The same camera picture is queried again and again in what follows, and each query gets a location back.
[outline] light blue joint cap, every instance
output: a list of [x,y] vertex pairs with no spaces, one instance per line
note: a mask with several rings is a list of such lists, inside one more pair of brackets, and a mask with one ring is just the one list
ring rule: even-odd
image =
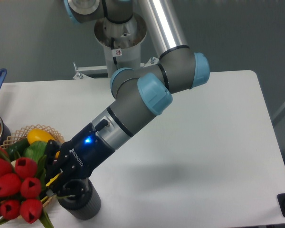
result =
[[112,77],[111,77],[111,81],[110,81],[110,88],[111,88],[111,93],[113,95],[113,92],[112,92],[112,86],[113,86],[113,82],[114,82],[114,79],[116,78],[116,76],[124,71],[124,70],[133,70],[132,68],[127,68],[127,67],[123,67],[123,68],[120,68],[118,70],[116,70],[113,74],[112,74]]
[[192,87],[197,87],[208,82],[210,77],[210,67],[208,60],[202,53],[194,53],[195,56],[195,73]]
[[154,115],[162,114],[172,103],[171,93],[152,73],[138,79],[137,87],[143,102]]
[[76,20],[76,18],[74,17],[74,15],[72,14],[72,11],[68,5],[68,2],[67,0],[64,0],[64,3],[65,3],[65,7],[66,7],[66,10],[67,10],[67,14],[68,16],[70,17],[71,21],[74,23],[74,24],[80,24],[80,22],[78,20]]

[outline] warning sticker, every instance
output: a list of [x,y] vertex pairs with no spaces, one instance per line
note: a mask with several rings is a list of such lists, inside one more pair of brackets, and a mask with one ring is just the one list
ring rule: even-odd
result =
[[122,50],[120,48],[112,50],[112,56],[113,57],[118,57],[118,56],[121,56],[121,55],[122,55]]

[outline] blue led light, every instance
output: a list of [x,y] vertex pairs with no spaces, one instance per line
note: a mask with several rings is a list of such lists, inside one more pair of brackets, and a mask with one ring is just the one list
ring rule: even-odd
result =
[[85,143],[91,143],[92,142],[92,138],[89,136],[85,139]]

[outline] tulip bouquet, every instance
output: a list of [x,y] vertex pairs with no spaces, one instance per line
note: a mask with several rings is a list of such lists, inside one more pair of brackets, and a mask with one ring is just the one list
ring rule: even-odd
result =
[[53,228],[39,198],[45,190],[45,160],[38,161],[14,153],[15,167],[8,153],[0,148],[0,225],[20,215],[28,223],[40,220],[44,227]]

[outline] robotic hand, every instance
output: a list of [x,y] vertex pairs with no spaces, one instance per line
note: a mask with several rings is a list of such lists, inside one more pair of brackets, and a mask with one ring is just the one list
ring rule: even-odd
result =
[[[65,0],[70,17],[79,22],[102,17],[96,22],[95,35],[104,46],[115,98],[70,141],[47,144],[46,181],[56,177],[47,195],[67,196],[59,203],[80,219],[90,219],[100,209],[99,195],[88,179],[92,171],[160,115],[171,104],[171,94],[209,79],[207,59],[190,51],[171,1],[139,3],[160,60],[145,68],[140,68],[140,53],[139,58],[137,55],[145,22],[138,25],[141,19],[133,14],[131,0]],[[122,58],[114,56],[117,49]]]

